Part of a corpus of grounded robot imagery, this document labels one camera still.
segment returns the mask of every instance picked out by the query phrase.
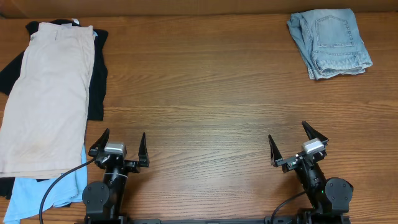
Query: khaki pants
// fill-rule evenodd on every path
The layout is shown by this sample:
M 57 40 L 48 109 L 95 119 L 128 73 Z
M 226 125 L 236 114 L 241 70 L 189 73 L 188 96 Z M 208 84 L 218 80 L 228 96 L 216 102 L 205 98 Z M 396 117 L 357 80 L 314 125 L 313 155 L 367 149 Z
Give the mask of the khaki pants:
M 46 179 L 81 164 L 93 64 L 92 26 L 40 24 L 4 111 L 0 177 Z

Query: table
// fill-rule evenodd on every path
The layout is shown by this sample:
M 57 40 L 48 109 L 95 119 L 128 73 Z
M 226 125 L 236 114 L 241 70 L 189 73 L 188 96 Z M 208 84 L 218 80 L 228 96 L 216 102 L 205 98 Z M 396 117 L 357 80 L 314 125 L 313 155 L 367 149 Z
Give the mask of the table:
M 306 120 L 330 139 L 325 176 L 354 185 L 352 222 L 396 221 L 398 13 L 356 16 L 374 65 L 321 81 L 308 79 L 287 14 L 81 18 L 109 32 L 105 116 L 88 122 L 86 147 L 109 128 L 110 140 L 124 141 L 136 159 L 147 133 L 150 168 L 129 176 L 123 211 L 162 220 L 270 215 L 302 188 L 294 172 L 270 165 L 267 135 L 293 156 L 307 140 Z M 0 20 L 0 69 L 27 47 L 30 21 Z M 6 100 L 0 94 L 1 118 Z M 89 182 L 102 176 L 89 165 Z M 7 204 L 0 198 L 0 217 Z M 303 196 L 279 214 L 309 206 Z M 84 215 L 75 203 L 46 211 L 44 220 Z

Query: fabric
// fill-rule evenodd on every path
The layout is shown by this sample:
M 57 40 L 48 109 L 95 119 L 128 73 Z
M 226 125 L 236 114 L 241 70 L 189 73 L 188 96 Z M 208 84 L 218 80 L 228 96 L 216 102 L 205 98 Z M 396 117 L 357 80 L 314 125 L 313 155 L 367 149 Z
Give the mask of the fabric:
M 51 23 L 61 25 L 61 24 L 71 24 L 71 26 L 79 26 L 78 24 L 66 20 L 57 19 Z M 39 22 L 33 21 L 26 25 L 26 29 L 29 35 L 36 33 L 39 29 Z M 90 99 L 88 103 L 88 120 L 102 121 L 104 119 L 104 107 L 103 101 L 106 94 L 106 78 L 108 76 L 108 70 L 105 65 L 104 56 L 102 49 L 108 38 L 108 32 L 105 30 L 94 29 L 96 38 L 94 41 L 95 46 L 95 60 L 93 75 L 90 81 Z M 20 53 L 10 64 L 8 64 L 0 72 L 0 92 L 9 95 L 14 83 L 19 78 L 22 66 L 22 58 L 24 53 Z
M 41 23 L 9 95 L 0 130 L 0 177 L 47 179 L 80 165 L 93 27 Z
M 81 164 L 86 162 L 86 151 L 81 151 Z M 39 214 L 44 193 L 57 178 L 37 182 L 35 179 L 15 178 L 14 190 L 3 222 L 18 224 L 21 219 Z M 81 202 L 87 186 L 87 166 L 82 167 L 61 179 L 47 196 L 43 211 L 51 206 L 64 207 L 71 202 Z
M 372 65 L 351 9 L 294 13 L 287 25 L 310 79 L 356 75 Z
M 10 200 L 14 181 L 15 178 L 13 177 L 5 177 L 0 180 L 0 196 Z

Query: jeans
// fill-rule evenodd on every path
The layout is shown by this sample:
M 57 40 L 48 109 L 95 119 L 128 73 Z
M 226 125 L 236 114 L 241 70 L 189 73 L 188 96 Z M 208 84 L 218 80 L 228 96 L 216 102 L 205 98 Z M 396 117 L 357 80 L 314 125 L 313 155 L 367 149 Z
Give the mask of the jeans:
M 356 75 L 372 65 L 351 9 L 294 13 L 287 25 L 310 79 Z

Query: wire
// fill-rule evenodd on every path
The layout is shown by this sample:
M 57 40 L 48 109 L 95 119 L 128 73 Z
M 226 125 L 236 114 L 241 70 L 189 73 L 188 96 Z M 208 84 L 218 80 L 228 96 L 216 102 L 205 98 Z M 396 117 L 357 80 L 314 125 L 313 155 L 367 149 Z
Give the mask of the wire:
M 287 199 L 286 201 L 282 202 L 282 203 L 274 210 L 274 212 L 272 213 L 272 215 L 271 215 L 271 224 L 274 224 L 275 215 L 276 215 L 276 213 L 278 212 L 278 210 L 279 210 L 280 208 L 282 208 L 282 207 L 285 206 L 287 203 L 293 201 L 294 199 L 298 198 L 299 196 L 301 196 L 301 195 L 303 195 L 303 194 L 305 194 L 305 191 L 303 191 L 303 192 L 301 192 L 301 193 L 299 193 L 299 194 L 297 194 L 297 195 L 294 195 L 293 197 L 291 197 L 291 198 Z
M 68 171 L 68 172 L 62 174 L 60 177 L 58 177 L 54 181 L 54 183 L 52 183 L 52 185 L 50 185 L 49 189 L 47 189 L 47 191 L 45 192 L 45 194 L 43 196 L 42 203 L 40 204 L 40 210 L 39 210 L 39 221 L 40 221 L 40 224 L 43 224 L 43 207 L 44 207 L 45 198 L 47 198 L 47 195 L 50 193 L 51 189 L 55 186 L 55 184 L 57 184 L 62 178 L 64 178 L 66 175 L 70 174 L 71 172 L 76 171 L 76 170 L 78 170 L 78 169 L 80 169 L 80 168 L 82 168 L 84 166 L 87 166 L 88 164 L 91 164 L 94 161 L 95 161 L 95 158 L 93 158 L 92 160 L 90 160 L 90 161 L 88 161 L 88 162 L 86 162 L 86 163 L 84 163 L 84 164 L 82 164 L 80 166 L 77 166 L 77 167 L 71 169 L 70 171 Z

